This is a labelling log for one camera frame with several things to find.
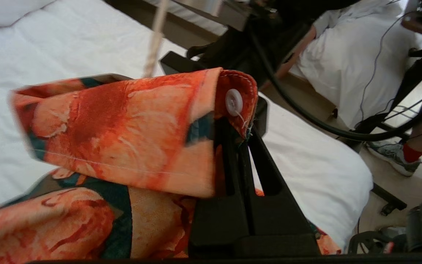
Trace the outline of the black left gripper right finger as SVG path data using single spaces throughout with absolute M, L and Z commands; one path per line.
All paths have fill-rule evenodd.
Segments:
M 252 257 L 317 257 L 315 235 L 256 128 L 246 144 L 246 211 Z

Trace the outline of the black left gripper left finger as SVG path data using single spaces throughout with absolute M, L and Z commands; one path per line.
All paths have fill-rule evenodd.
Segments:
M 249 236 L 236 135 L 228 120 L 218 120 L 215 142 L 221 146 L 221 155 L 216 161 L 222 163 L 222 174 L 216 179 L 216 197 L 196 204 L 189 236 L 190 257 L 239 257 L 239 241 Z

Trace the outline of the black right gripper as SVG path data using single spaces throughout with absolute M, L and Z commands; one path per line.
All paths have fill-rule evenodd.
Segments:
M 176 52 L 169 51 L 160 59 L 160 65 L 166 75 L 188 73 L 200 70 L 206 70 L 206 67 L 199 62 L 183 57 Z M 267 132 L 268 103 L 263 97 L 258 97 L 256 104 L 256 115 L 253 119 L 253 126 L 260 136 Z

